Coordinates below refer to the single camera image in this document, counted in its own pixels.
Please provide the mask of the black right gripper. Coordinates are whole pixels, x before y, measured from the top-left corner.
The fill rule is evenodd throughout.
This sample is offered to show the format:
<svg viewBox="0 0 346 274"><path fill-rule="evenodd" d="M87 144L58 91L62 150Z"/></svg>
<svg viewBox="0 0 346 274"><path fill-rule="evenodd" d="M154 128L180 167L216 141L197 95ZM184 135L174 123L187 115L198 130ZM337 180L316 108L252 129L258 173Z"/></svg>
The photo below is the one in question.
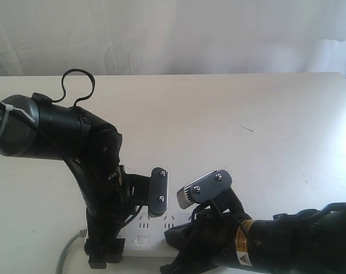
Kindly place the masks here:
<svg viewBox="0 0 346 274"><path fill-rule="evenodd" d="M230 213L214 216L208 209L192 222L177 225L164 232L166 243L179 253L171 264L161 266L162 274L205 273L219 266L230 265L235 259L234 236L237 222Z"/></svg>

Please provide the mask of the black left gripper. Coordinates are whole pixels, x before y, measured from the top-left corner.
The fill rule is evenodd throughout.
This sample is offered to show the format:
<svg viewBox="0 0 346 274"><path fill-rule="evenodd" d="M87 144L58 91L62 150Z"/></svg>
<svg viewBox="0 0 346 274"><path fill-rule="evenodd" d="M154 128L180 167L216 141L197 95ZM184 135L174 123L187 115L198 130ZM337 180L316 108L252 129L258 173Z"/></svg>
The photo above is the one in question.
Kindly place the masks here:
<svg viewBox="0 0 346 274"><path fill-rule="evenodd" d="M118 158L79 158L66 164L86 203L84 250L90 268L106 269L107 263L120 263L125 239L117 236L142 205L137 198L142 193L142 176L126 173Z"/></svg>

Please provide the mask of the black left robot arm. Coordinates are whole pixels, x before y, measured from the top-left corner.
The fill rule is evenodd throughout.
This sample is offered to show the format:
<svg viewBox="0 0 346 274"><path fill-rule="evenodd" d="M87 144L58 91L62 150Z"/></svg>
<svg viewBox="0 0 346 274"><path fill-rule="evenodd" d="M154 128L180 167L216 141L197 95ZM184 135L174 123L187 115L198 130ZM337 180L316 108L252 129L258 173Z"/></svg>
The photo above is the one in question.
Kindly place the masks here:
<svg viewBox="0 0 346 274"><path fill-rule="evenodd" d="M0 154L62 160L74 175L86 203L92 269L121 261L118 234L142 209L133 199L139 178L120 164L121 145L115 126L78 106L58 106L38 93L0 101Z"/></svg>

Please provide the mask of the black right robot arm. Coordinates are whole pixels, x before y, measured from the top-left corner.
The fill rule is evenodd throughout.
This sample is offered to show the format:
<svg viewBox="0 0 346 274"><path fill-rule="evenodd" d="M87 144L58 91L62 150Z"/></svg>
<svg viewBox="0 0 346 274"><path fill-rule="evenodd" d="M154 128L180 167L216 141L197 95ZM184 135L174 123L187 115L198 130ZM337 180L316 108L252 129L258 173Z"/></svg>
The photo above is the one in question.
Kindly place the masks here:
<svg viewBox="0 0 346 274"><path fill-rule="evenodd" d="M321 210L253 220L242 207L220 214L195 208L195 219L165 232L178 251L161 273L227 267L257 273L346 273L346 202Z"/></svg>

